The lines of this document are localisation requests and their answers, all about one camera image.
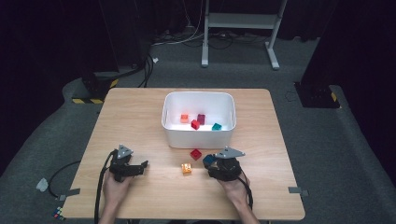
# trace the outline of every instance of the toy block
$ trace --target toy block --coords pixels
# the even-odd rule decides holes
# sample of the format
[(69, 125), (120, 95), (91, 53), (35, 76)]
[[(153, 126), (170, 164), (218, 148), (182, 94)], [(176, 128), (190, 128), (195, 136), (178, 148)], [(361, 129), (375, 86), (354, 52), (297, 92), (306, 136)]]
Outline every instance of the toy block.
[(181, 164), (181, 172), (183, 172), (183, 175), (190, 175), (191, 174), (191, 164), (189, 164), (189, 163)]
[(180, 122), (181, 123), (188, 123), (189, 122), (189, 115), (188, 114), (182, 114), (180, 116)]
[(221, 130), (221, 125), (215, 123), (215, 124), (212, 126), (212, 131), (218, 131), (218, 130)]
[(205, 115), (203, 114), (198, 114), (198, 118), (197, 118), (198, 122), (202, 125), (205, 125)]
[(195, 150), (193, 150), (193, 151), (190, 153), (190, 155), (192, 156), (192, 158), (193, 158), (195, 161), (197, 161), (198, 159), (201, 158), (202, 153), (201, 153), (198, 149), (195, 149)]
[(192, 122), (191, 122), (191, 127), (192, 127), (193, 129), (195, 129), (195, 130), (198, 130), (198, 129), (199, 129), (199, 126), (200, 126), (200, 123), (198, 122), (198, 120), (193, 119)]

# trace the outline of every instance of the white bin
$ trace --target white bin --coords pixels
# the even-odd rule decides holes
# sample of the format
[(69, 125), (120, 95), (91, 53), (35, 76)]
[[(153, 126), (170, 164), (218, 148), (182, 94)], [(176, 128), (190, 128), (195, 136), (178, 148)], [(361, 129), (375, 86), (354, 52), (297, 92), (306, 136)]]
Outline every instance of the white bin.
[[(189, 115), (189, 122), (180, 121), (182, 114)], [(195, 130), (191, 122), (198, 114), (205, 115), (205, 125)], [(162, 122), (170, 147), (227, 147), (236, 124), (233, 97), (225, 92), (171, 92), (165, 98)], [(221, 130), (212, 131), (215, 123), (221, 125)]]

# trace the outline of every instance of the table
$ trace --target table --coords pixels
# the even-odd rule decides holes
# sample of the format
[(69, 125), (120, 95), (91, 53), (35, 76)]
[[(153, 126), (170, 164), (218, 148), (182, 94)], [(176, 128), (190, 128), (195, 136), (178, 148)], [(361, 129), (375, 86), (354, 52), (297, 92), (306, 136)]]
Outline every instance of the table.
[(265, 42), (265, 49), (274, 70), (279, 69), (279, 63), (274, 52), (276, 35), (282, 22), (283, 12), (288, 0), (281, 0), (280, 8), (275, 15), (242, 14), (242, 13), (210, 13), (209, 0), (205, 4), (204, 43), (202, 46), (201, 66), (209, 66), (208, 34), (209, 27), (250, 28), (273, 30), (269, 42)]
[[(191, 157), (192, 149), (167, 145), (161, 117), (165, 96), (172, 91), (230, 93), (236, 110), (230, 147), (247, 154), (238, 160), (251, 181), (254, 213), (262, 220), (304, 218), (300, 195), (289, 193), (296, 181), (268, 90), (149, 88), (108, 93), (71, 187), (80, 188), (80, 194), (66, 199), (65, 217), (93, 217), (101, 168), (108, 153), (124, 144), (134, 151), (131, 164), (148, 160), (148, 168), (136, 177), (118, 218), (238, 219), (202, 160)], [(218, 152), (201, 151), (203, 157)], [(191, 175), (181, 172), (185, 162), (191, 164)]]

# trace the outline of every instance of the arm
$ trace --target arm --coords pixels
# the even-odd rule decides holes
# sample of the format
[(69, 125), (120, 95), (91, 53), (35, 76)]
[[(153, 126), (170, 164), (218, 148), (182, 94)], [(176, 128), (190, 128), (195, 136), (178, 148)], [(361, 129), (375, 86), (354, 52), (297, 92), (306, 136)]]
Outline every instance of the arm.
[[(244, 175), (240, 175), (239, 177), (241, 179), (245, 178)], [(233, 206), (238, 212), (242, 223), (260, 223), (256, 216), (253, 214), (253, 211), (248, 206), (248, 193), (241, 181), (238, 179), (233, 181), (218, 181), (224, 188), (228, 199), (233, 203)]]
[(119, 211), (123, 199), (128, 193), (130, 183), (133, 181), (132, 176), (128, 176), (122, 183), (114, 180), (114, 175), (106, 171), (105, 183), (103, 185), (103, 192), (105, 194), (105, 208), (99, 224), (113, 224), (116, 219), (116, 214)]

